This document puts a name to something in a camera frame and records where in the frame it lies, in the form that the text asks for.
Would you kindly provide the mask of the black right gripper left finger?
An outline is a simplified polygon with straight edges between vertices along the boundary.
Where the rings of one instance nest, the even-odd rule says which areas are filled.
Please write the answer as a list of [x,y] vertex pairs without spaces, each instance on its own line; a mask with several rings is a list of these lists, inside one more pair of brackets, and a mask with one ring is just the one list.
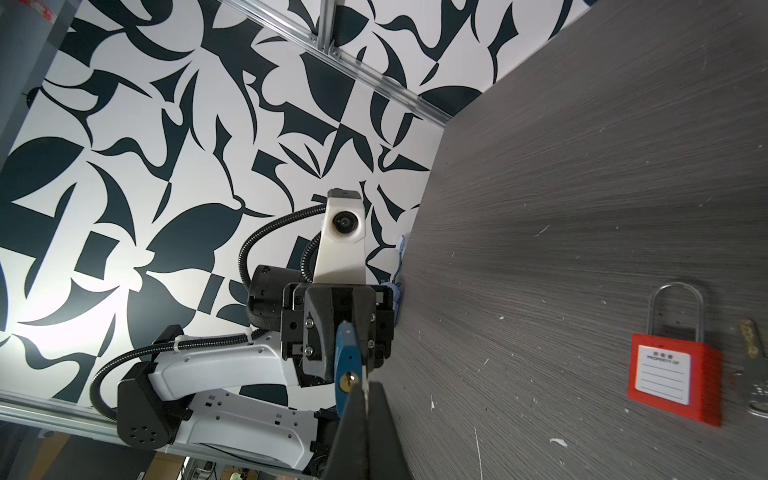
[[324,480],[365,480],[368,478],[368,423],[366,397],[355,385],[339,422]]

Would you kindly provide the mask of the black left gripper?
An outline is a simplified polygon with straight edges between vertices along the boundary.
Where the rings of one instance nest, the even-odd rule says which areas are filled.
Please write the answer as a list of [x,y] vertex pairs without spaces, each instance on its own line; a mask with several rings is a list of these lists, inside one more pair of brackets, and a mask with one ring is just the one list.
[[390,357],[395,333],[395,293],[387,285],[290,283],[283,291],[281,353],[293,362],[300,384],[334,382],[338,328],[349,322],[364,370]]

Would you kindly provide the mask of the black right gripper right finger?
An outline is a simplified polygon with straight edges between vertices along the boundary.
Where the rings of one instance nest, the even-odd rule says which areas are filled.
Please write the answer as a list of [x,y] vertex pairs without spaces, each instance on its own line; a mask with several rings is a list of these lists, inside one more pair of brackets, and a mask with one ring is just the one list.
[[367,397],[368,478],[411,480],[412,475],[397,433],[384,387],[369,384]]

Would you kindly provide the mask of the small dark blue padlock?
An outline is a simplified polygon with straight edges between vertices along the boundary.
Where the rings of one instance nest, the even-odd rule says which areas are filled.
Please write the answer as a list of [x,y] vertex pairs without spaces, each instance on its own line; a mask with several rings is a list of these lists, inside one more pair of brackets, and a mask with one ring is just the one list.
[[355,326],[342,322],[336,331],[334,354],[334,392],[336,410],[342,417],[352,388],[363,375],[362,354]]

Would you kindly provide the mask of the red safety padlock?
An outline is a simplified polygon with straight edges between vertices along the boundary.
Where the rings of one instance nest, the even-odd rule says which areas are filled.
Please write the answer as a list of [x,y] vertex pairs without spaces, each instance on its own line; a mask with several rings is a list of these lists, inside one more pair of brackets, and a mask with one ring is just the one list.
[[[654,333],[656,302],[662,293],[680,288],[696,303],[693,340]],[[631,336],[626,394],[633,401],[712,427],[722,425],[722,354],[705,342],[705,301],[701,291],[685,282],[669,282],[650,297],[644,334]]]

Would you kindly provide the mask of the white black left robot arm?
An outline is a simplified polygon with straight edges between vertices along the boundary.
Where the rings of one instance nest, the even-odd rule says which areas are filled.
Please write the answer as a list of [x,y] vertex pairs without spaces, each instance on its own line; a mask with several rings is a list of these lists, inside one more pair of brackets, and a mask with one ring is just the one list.
[[381,384],[396,284],[313,285],[259,266],[241,334],[189,337],[177,325],[94,376],[92,406],[129,446],[200,446],[321,479],[404,478]]

